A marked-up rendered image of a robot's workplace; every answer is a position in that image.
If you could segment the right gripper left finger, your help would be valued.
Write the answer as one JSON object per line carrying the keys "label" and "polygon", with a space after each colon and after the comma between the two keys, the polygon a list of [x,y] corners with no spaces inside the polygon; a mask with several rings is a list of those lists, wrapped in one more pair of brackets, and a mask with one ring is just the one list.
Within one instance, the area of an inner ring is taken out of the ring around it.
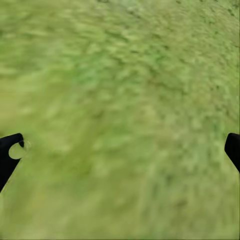
{"label": "right gripper left finger", "polygon": [[31,143],[21,133],[0,138],[0,192]]}

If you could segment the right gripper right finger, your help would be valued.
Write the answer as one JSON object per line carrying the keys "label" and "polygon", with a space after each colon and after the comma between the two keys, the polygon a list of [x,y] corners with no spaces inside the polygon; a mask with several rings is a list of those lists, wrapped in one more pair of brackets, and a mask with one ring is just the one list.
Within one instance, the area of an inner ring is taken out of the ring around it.
{"label": "right gripper right finger", "polygon": [[240,172],[240,134],[229,133],[224,150]]}

